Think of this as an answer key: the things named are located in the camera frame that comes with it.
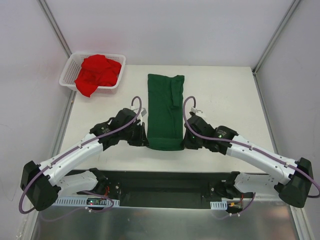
crumpled red cloth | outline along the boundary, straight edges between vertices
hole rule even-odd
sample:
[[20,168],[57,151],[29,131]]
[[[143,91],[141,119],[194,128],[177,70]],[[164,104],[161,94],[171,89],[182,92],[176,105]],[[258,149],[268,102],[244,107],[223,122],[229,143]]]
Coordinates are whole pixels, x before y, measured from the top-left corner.
[[81,67],[74,82],[80,93],[88,98],[98,86],[112,87],[116,85],[121,70],[119,62],[99,54],[85,58]]

plastic laundry basket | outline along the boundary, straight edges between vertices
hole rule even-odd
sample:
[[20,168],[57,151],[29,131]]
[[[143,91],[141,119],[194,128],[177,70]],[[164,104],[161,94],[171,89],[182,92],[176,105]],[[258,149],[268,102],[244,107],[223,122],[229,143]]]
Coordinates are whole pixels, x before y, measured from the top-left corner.
[[118,76],[118,80],[114,86],[98,86],[95,93],[103,93],[103,94],[115,94],[118,90],[119,83],[122,78],[122,74],[124,73],[125,65],[126,65],[126,57],[120,54],[108,54],[108,53],[93,53],[93,52],[75,52],[73,53],[68,61],[66,62],[64,69],[61,73],[59,83],[61,86],[65,86],[70,88],[73,91],[77,91],[75,80],[78,77],[78,74],[81,70],[81,64],[84,59],[92,56],[92,55],[104,55],[107,59],[111,59],[117,61],[121,64],[121,70]]

white wall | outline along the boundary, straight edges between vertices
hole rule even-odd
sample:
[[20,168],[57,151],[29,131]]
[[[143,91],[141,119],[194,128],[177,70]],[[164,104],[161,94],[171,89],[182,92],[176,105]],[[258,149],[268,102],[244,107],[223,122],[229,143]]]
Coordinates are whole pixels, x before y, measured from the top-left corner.
[[[281,154],[312,161],[320,182],[320,1],[304,0],[285,28],[258,82]],[[318,194],[312,187],[312,194]],[[306,212],[320,239],[320,200],[308,199]]]
[[25,163],[49,157],[69,91],[67,57],[36,0],[0,1],[0,239],[16,239]]
[[128,64],[257,64],[292,0],[48,0],[71,51]]

metal frame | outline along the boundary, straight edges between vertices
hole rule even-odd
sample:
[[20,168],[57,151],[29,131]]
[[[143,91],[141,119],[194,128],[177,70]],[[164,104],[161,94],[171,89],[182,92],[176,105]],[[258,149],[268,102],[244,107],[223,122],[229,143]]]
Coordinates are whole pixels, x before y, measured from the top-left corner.
[[[70,50],[68,43],[66,42],[66,39],[64,38],[61,29],[59,28],[50,8],[49,5],[47,3],[46,0],[37,0],[37,2],[39,3],[44,15],[46,16],[48,22],[50,23],[52,30],[54,31],[56,37],[58,38],[61,47],[63,48],[65,54],[70,57],[70,55],[72,54],[72,51]],[[290,5],[289,9],[287,10],[287,12],[285,13],[283,19],[281,20],[279,26],[277,27],[275,33],[273,34],[273,36],[271,37],[267,47],[265,48],[265,50],[263,51],[263,54],[261,55],[257,65],[253,68],[252,74],[254,77],[254,81],[256,84],[256,89],[258,91],[258,95],[259,95],[259,99],[261,102],[261,106],[263,109],[263,113],[265,116],[265,121],[270,133],[270,138],[271,138],[271,142],[274,148],[274,152],[278,153],[278,149],[277,149],[277,145],[275,143],[275,139],[274,139],[274,135],[273,135],[273,131],[270,125],[270,121],[269,121],[269,116],[268,116],[268,111],[266,109],[266,105],[264,102],[264,98],[263,95],[261,93],[259,84],[258,84],[258,80],[257,80],[257,72],[259,71],[259,69],[261,68],[261,66],[263,65],[266,57],[268,56],[268,54],[270,53],[270,51],[273,49],[273,46],[275,45],[275,43],[277,42],[281,32],[283,31],[283,29],[285,28],[285,26],[287,25],[288,21],[291,19],[292,15],[294,14],[294,12],[297,10],[299,4],[302,2],[302,0],[293,0],[292,4]],[[51,151],[51,155],[55,156],[56,154],[59,153],[60,149],[61,149],[61,145],[63,142],[63,138],[67,129],[67,125],[68,125],[68,121],[69,121],[69,117],[71,114],[71,110],[72,110],[72,106],[73,106],[73,102],[74,99],[76,97],[76,92],[75,91],[71,91],[70,95],[69,95],[69,99],[68,102],[66,104],[66,107],[64,109],[64,114],[60,123],[60,128],[58,130],[57,136],[56,136],[56,140],[53,146],[53,149]],[[300,239],[302,240],[309,240],[312,239],[314,240],[315,237],[313,236],[313,232],[311,230],[307,215],[304,211],[304,209],[300,209],[300,208],[295,208],[295,207],[291,207],[291,212],[292,212],[292,217],[294,219],[295,225],[296,225],[296,230],[298,232],[298,235],[300,237]],[[22,230],[20,232],[20,235],[17,236],[17,239],[22,239],[22,240],[29,240],[32,236],[35,224],[36,224],[36,219],[37,219],[38,213],[37,212],[32,212],[30,214],[28,214],[28,216],[25,218],[24,223],[22,224],[22,226],[20,227],[20,229]]]

table surface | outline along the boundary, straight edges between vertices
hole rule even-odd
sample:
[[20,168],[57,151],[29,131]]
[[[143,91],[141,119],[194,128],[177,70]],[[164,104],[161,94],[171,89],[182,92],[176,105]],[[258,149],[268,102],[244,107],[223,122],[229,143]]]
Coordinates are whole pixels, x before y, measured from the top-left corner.
[[[128,108],[140,96],[148,110],[148,74],[169,77],[184,75],[183,97],[196,97],[197,108],[207,123],[236,130],[251,142],[273,151],[265,116],[250,67],[126,65],[116,94],[94,93],[91,98],[76,94],[61,150],[82,139],[97,123]],[[187,104],[187,111],[192,106]],[[143,118],[148,126],[148,114]],[[158,151],[129,146],[125,141],[112,146],[77,166],[76,169],[162,172],[262,173],[240,159],[207,149]]]

